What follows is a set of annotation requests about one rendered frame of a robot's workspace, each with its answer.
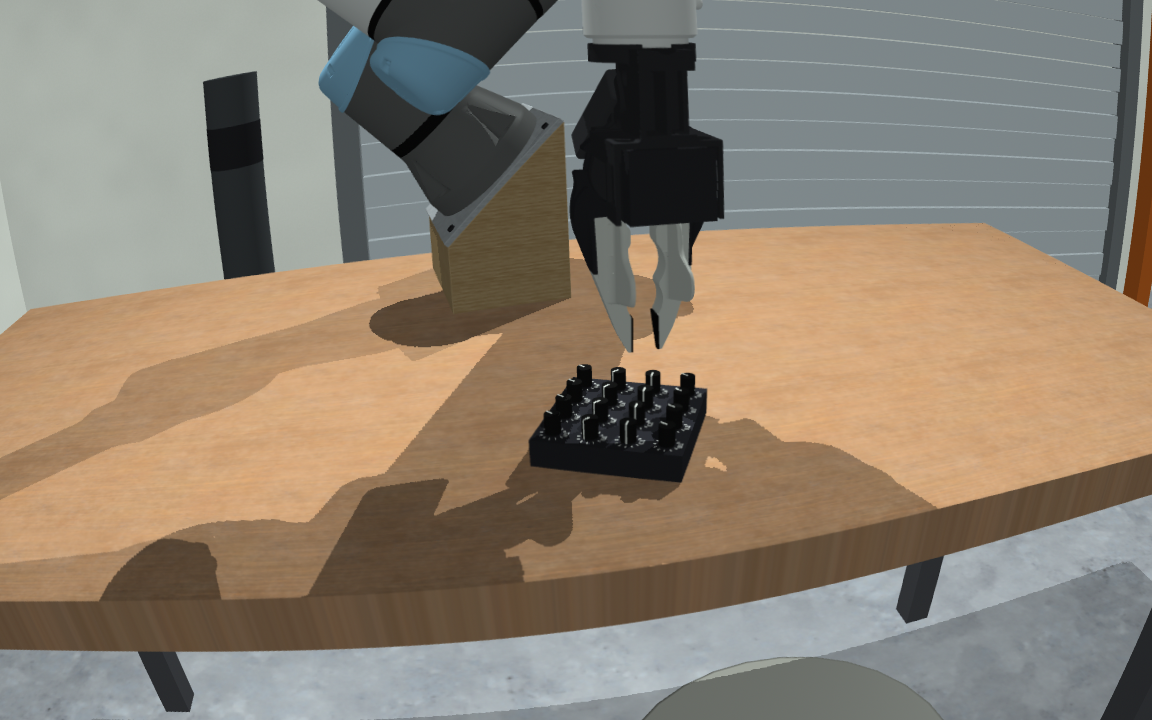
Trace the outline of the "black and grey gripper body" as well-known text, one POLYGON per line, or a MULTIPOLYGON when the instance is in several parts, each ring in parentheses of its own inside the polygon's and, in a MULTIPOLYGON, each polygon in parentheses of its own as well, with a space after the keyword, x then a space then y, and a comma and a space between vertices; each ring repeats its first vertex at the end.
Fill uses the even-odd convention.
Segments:
POLYGON ((591 127, 579 145, 586 152, 582 169, 607 200, 611 222, 641 227, 723 219, 723 141, 689 126, 687 70, 695 70, 696 44, 588 44, 588 61, 626 63, 616 65, 614 113, 605 126, 591 127))

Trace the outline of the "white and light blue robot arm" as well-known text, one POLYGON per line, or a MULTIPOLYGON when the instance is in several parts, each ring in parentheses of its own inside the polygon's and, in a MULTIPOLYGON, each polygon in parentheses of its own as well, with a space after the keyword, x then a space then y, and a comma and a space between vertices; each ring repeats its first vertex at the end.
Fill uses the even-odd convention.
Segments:
MULTIPOLYGON (((319 76, 323 94, 406 162, 433 209, 444 217, 467 209, 538 123, 524 105, 477 83, 558 0, 317 1, 353 24, 319 76)), ((582 0, 582 35, 593 44, 689 44, 702 6, 582 0)), ((589 129, 614 113, 614 76, 605 70, 573 128, 576 158, 585 158, 589 129)))

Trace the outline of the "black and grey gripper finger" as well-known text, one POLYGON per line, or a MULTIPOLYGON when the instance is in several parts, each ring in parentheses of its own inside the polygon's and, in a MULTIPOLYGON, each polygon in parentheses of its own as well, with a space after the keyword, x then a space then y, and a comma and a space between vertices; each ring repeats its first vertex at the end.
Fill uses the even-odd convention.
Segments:
POLYGON ((591 187, 588 169, 573 170, 570 220, 614 332, 627 353, 634 354, 634 318, 627 310, 636 304, 635 278, 628 262, 631 232, 626 222, 621 227, 609 222, 605 199, 591 187))
POLYGON ((649 225, 650 238, 655 243, 658 252, 653 274, 657 300, 650 309, 657 348, 666 344, 681 301, 689 302, 694 297, 694 275, 689 266, 691 268, 692 243, 698 238, 703 223, 649 225))

